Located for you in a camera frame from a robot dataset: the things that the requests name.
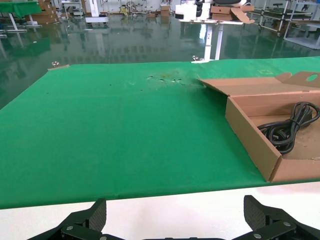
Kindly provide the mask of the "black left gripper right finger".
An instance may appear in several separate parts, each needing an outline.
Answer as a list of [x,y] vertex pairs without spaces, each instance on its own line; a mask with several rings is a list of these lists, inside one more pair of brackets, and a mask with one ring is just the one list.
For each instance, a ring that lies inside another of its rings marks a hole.
[[261,204],[245,195],[243,214],[252,229],[238,240],[320,240],[320,230],[303,224],[281,208]]

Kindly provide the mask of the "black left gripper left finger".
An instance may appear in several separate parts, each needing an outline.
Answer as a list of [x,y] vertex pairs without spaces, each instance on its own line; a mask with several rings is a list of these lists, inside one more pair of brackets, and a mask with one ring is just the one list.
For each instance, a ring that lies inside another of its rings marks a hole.
[[107,220],[107,203],[99,198],[90,208],[70,213],[58,226],[33,240],[98,240]]

